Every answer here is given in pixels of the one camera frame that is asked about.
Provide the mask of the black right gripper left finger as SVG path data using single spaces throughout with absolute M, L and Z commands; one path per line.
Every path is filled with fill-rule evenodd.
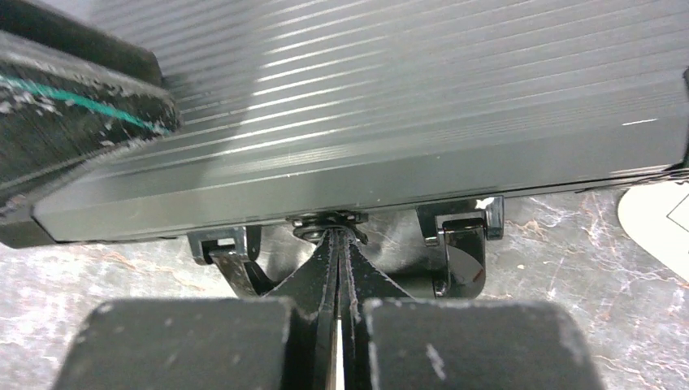
M 310 259 L 260 298 L 107 301 L 84 320 L 57 389 L 333 389 L 337 257 Z

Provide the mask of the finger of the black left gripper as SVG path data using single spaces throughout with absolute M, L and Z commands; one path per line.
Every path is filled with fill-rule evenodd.
M 41 1 L 1 4 L 1 212 L 181 125 L 148 50 Z

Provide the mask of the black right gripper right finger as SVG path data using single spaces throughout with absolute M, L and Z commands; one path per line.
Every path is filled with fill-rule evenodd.
M 410 297 L 339 234 L 347 389 L 602 389 L 574 319 L 548 301 Z

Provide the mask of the black poker set case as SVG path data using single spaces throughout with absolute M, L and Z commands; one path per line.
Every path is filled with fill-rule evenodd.
M 413 209 L 474 296 L 444 266 L 506 198 L 688 177 L 685 1 L 41 2 L 150 51 L 181 125 L 1 212 L 10 247 L 187 236 L 254 295 L 263 226 Z

